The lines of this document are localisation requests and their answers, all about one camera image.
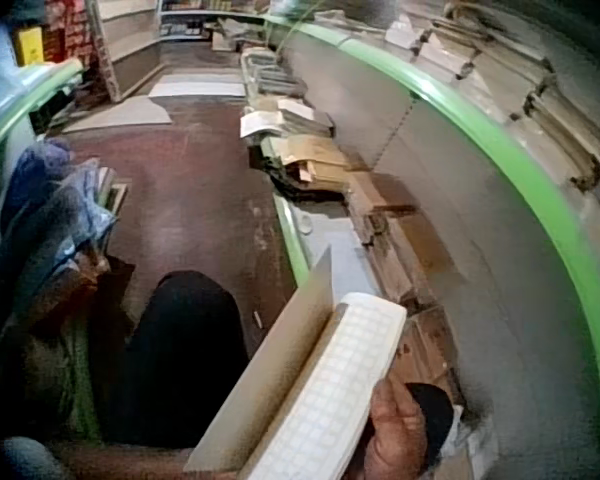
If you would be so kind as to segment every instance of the black pants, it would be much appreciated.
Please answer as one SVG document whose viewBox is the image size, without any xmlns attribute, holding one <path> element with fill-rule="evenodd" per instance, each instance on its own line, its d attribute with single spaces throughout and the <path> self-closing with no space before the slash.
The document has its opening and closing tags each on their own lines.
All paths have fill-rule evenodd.
<svg viewBox="0 0 600 480">
<path fill-rule="evenodd" d="M 198 272 L 167 275 L 127 347 L 106 440 L 195 447 L 247 363 L 231 294 Z"/>
</svg>

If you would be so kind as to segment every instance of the open book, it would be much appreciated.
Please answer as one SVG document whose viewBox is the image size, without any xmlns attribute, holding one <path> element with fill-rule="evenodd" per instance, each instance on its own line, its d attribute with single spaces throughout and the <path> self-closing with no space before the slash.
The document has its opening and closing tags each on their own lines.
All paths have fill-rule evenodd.
<svg viewBox="0 0 600 480">
<path fill-rule="evenodd" d="M 291 298 L 186 471 L 337 480 L 391 365 L 406 310 L 351 293 L 334 307 L 327 252 Z"/>
</svg>

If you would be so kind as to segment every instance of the white paper on floor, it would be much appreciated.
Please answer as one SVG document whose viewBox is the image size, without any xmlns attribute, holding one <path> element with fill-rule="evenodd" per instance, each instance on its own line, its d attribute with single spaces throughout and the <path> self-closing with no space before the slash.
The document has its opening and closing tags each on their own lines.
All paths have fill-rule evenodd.
<svg viewBox="0 0 600 480">
<path fill-rule="evenodd" d="M 171 117 L 160 105 L 146 96 L 131 97 L 120 105 L 91 115 L 64 129 L 64 133 L 96 128 L 121 127 L 127 125 L 171 124 Z"/>
<path fill-rule="evenodd" d="M 163 75 L 158 84 L 161 83 L 242 83 L 240 70 L 231 69 L 231 73 L 195 72 L 195 73 L 172 73 Z"/>
<path fill-rule="evenodd" d="M 218 96 L 218 97 L 244 97 L 245 91 L 241 81 L 231 82 L 234 75 L 173 75 L 174 77 L 196 77 L 194 81 L 178 81 L 178 79 L 167 79 L 166 75 L 153 87 L 149 97 L 178 97 L 188 95 Z"/>
</svg>

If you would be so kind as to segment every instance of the store aisle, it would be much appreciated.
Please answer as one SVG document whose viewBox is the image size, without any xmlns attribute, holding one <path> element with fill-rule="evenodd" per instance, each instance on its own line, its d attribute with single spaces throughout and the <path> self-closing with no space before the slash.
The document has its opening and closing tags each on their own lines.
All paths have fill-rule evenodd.
<svg viewBox="0 0 600 480">
<path fill-rule="evenodd" d="M 241 102 L 160 99 L 173 125 L 119 127 L 68 136 L 79 159 L 98 156 L 132 187 L 110 253 L 136 265 L 125 298 L 139 319 L 158 281 L 199 270 L 236 298 L 247 348 L 293 292 L 268 178 L 248 168 L 239 138 Z"/>
</svg>

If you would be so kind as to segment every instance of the yellow sign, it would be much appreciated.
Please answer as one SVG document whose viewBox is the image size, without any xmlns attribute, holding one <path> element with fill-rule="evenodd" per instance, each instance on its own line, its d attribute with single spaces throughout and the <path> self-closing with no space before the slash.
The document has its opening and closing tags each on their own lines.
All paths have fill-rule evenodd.
<svg viewBox="0 0 600 480">
<path fill-rule="evenodd" d="M 44 62 L 44 47 L 42 44 L 42 28 L 33 27 L 19 30 L 17 34 L 18 50 L 22 65 L 32 65 Z"/>
</svg>

